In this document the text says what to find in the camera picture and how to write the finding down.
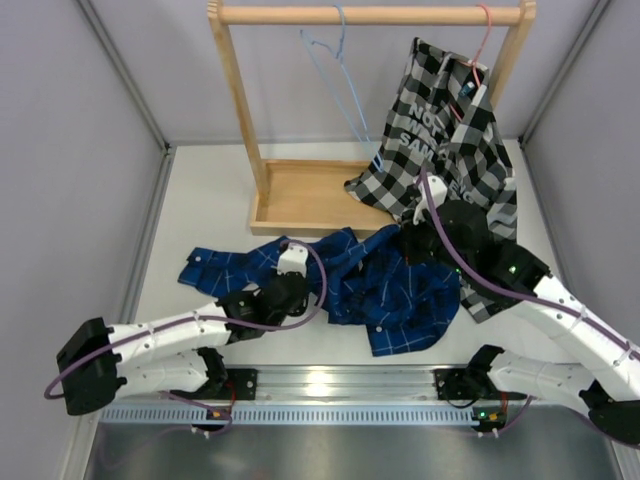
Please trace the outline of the blue plaid shirt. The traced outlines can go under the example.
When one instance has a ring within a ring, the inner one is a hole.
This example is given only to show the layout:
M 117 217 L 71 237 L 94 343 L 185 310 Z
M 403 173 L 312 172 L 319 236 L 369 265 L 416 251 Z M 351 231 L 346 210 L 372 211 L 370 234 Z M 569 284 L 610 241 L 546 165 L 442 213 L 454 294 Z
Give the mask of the blue plaid shirt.
M 179 283 L 221 298 L 250 283 L 266 286 L 283 237 L 246 253 L 196 247 Z M 446 333 L 460 306 L 457 272 L 437 263 L 408 265 L 400 229 L 388 225 L 365 240 L 342 228 L 312 243 L 308 279 L 333 325 L 363 325 L 375 357 L 422 351 Z

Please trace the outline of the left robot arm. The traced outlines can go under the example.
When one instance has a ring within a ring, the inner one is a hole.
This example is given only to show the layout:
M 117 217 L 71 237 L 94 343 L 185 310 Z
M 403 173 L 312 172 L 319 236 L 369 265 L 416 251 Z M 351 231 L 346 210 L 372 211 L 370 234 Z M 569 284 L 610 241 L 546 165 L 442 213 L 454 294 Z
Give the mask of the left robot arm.
M 276 273 L 263 287 L 245 287 L 181 315 L 127 325 L 89 319 L 56 356 L 66 411 L 85 415 L 157 391 L 216 398 L 228 379 L 219 348 L 302 315 L 308 297 L 302 273 Z

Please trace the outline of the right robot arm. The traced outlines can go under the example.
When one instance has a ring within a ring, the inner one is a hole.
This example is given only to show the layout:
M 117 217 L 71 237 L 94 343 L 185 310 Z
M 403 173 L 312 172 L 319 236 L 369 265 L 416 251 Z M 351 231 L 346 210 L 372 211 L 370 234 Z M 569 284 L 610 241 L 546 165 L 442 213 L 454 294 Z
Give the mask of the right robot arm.
M 545 262 L 514 241 L 494 238 L 482 210 L 461 200 L 438 207 L 420 201 L 403 216 L 401 242 L 409 264 L 457 271 L 500 312 L 525 320 L 574 359 L 536 360 L 486 344 L 465 367 L 472 394 L 551 401 L 611 439 L 638 447 L 638 347 L 580 302 Z

